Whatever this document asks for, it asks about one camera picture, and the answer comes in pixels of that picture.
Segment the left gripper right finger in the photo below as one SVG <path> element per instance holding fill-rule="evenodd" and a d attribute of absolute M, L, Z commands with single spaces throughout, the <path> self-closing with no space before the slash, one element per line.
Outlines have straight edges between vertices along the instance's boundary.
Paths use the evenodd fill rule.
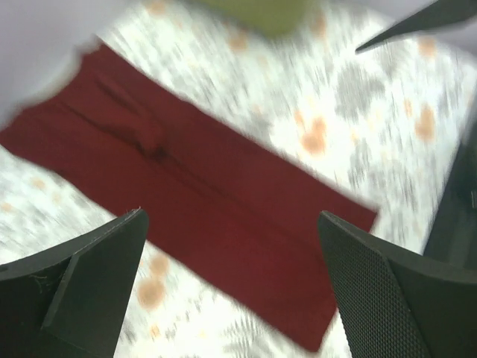
<path fill-rule="evenodd" d="M 318 233 L 352 357 L 476 356 L 476 272 L 323 211 Z"/>

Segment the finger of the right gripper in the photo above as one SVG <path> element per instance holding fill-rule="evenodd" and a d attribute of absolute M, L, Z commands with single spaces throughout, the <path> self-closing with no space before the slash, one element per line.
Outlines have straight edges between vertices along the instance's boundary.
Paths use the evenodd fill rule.
<path fill-rule="evenodd" d="M 435 1 L 363 43 L 356 52 L 367 51 L 397 37 L 463 25 L 475 18 L 476 1 Z"/>

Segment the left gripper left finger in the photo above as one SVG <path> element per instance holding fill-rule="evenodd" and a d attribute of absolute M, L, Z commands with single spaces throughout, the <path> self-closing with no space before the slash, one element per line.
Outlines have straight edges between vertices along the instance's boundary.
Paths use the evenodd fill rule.
<path fill-rule="evenodd" d="M 112 357 L 147 232 L 134 210 L 1 265 L 1 356 Z"/>

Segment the dark red t-shirt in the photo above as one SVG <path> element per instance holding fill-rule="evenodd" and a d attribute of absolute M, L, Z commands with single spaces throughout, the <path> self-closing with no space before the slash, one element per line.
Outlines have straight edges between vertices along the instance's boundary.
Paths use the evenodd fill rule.
<path fill-rule="evenodd" d="M 120 215 L 307 351 L 336 302 L 318 240 L 324 210 L 369 230 L 376 214 L 179 99 L 108 46 L 1 132 L 12 154 Z"/>

